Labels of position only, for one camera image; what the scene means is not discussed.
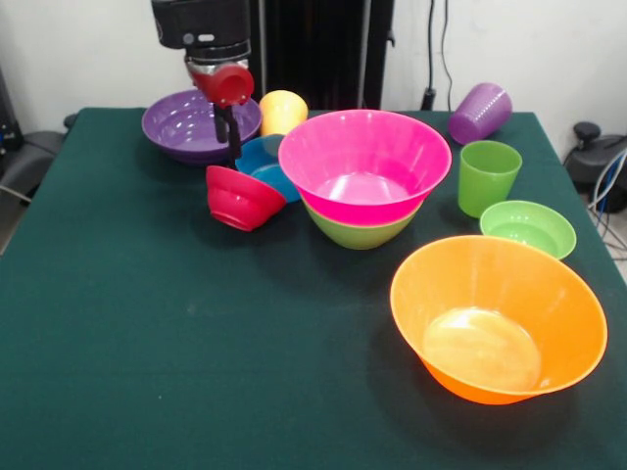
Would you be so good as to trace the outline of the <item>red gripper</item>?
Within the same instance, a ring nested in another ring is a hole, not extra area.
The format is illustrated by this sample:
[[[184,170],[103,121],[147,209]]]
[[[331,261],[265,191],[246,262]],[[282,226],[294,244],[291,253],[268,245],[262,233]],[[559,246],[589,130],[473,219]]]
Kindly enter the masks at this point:
[[[189,64],[189,74],[195,86],[213,103],[216,138],[229,147],[229,164],[241,158],[241,135],[233,112],[234,105],[245,104],[254,92],[254,78],[249,70],[237,63],[217,66]]]

